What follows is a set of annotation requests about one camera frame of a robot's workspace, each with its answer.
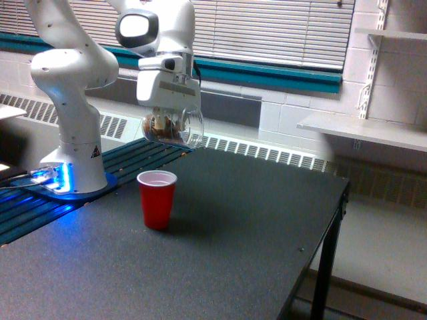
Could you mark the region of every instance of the clear glass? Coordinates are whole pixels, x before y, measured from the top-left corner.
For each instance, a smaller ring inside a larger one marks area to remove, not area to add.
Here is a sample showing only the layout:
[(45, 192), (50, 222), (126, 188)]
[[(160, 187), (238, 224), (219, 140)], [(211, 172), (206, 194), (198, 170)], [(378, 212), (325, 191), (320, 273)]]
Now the clear glass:
[(142, 132), (150, 141), (196, 149), (203, 139), (203, 115), (199, 109), (153, 108), (143, 118)]

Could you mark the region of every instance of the blue mat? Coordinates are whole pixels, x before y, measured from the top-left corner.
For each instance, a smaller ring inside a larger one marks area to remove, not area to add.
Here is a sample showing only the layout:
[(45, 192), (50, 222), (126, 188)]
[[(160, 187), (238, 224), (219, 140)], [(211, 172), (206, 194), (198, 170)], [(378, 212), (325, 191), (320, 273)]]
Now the blue mat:
[[(105, 170), (123, 185), (137, 174), (157, 169), (189, 150), (140, 139), (103, 153)], [(0, 191), (0, 245), (10, 243), (82, 204), (60, 203), (25, 190)]]

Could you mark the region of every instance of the window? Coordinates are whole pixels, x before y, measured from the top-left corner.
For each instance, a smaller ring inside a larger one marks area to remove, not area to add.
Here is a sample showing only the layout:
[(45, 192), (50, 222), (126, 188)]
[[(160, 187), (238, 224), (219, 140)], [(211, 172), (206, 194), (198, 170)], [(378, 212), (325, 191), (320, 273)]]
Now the window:
[(344, 66), (354, 0), (193, 3), (199, 55), (321, 69)]
[[(355, 0), (193, 0), (195, 54), (308, 69), (344, 66)], [(86, 31), (118, 46), (115, 10), (105, 1), (69, 0)], [(0, 2), (0, 31), (36, 35), (22, 1)]]

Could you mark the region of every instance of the radiator vent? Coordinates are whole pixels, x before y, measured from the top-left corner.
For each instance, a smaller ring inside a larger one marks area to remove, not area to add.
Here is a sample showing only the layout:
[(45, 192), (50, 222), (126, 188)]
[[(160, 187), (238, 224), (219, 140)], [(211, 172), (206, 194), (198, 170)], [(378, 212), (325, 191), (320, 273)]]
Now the radiator vent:
[[(22, 117), (28, 120), (58, 125), (58, 114), (51, 103), (3, 93), (0, 94), (0, 103), (25, 110), (27, 114)], [(135, 132), (140, 127), (140, 119), (112, 115), (103, 111), (100, 113), (99, 127), (102, 137), (123, 142), (135, 139)]]
[(418, 209), (425, 209), (427, 206), (427, 178), (421, 175), (399, 173), (390, 169), (371, 167), (365, 163), (335, 163), (320, 159), (314, 154), (263, 143), (250, 143), (211, 133), (205, 134), (201, 144), (202, 147), (210, 149), (347, 177), (351, 181), (351, 193)]

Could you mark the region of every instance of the white cup rim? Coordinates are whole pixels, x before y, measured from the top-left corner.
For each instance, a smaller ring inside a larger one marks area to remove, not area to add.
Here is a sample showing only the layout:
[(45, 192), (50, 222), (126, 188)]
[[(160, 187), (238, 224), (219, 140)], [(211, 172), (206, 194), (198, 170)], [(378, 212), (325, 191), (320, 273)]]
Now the white cup rim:
[[(171, 177), (172, 180), (167, 182), (166, 184), (162, 184), (162, 185), (153, 184), (153, 183), (145, 182), (145, 181), (141, 180), (142, 176), (150, 174), (150, 173), (162, 173), (164, 175), (168, 175), (169, 177)], [(178, 177), (176, 176), (175, 173), (172, 173), (170, 171), (149, 170), (149, 171), (141, 172), (139, 175), (137, 175), (136, 179), (137, 179), (138, 183), (141, 183), (142, 185), (147, 185), (148, 187), (167, 187), (168, 185), (173, 185), (174, 183), (176, 183), (176, 181), (178, 180)]]

